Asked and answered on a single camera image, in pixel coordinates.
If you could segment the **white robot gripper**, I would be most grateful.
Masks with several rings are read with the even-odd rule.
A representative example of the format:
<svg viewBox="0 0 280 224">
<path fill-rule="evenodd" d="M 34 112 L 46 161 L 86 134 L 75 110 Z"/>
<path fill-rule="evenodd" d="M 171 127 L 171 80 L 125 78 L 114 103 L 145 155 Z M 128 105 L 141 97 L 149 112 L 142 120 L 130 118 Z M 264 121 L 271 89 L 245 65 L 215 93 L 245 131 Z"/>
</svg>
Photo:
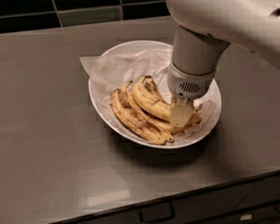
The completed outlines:
<svg viewBox="0 0 280 224">
<path fill-rule="evenodd" d="M 168 88 L 170 91 L 170 124 L 184 127 L 193 116 L 193 102 L 209 89 L 215 72 L 204 75 L 186 74 L 172 62 L 168 68 Z"/>
</svg>

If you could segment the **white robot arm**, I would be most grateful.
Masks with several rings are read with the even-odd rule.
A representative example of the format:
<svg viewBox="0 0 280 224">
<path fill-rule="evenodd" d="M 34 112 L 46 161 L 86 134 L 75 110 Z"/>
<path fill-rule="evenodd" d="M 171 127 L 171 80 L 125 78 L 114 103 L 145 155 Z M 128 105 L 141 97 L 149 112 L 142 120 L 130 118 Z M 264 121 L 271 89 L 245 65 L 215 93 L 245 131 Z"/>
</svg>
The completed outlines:
<svg viewBox="0 0 280 224">
<path fill-rule="evenodd" d="M 168 69 L 170 123 L 193 115 L 231 44 L 259 55 L 280 70 L 280 0 L 166 0 L 178 23 Z"/>
</svg>

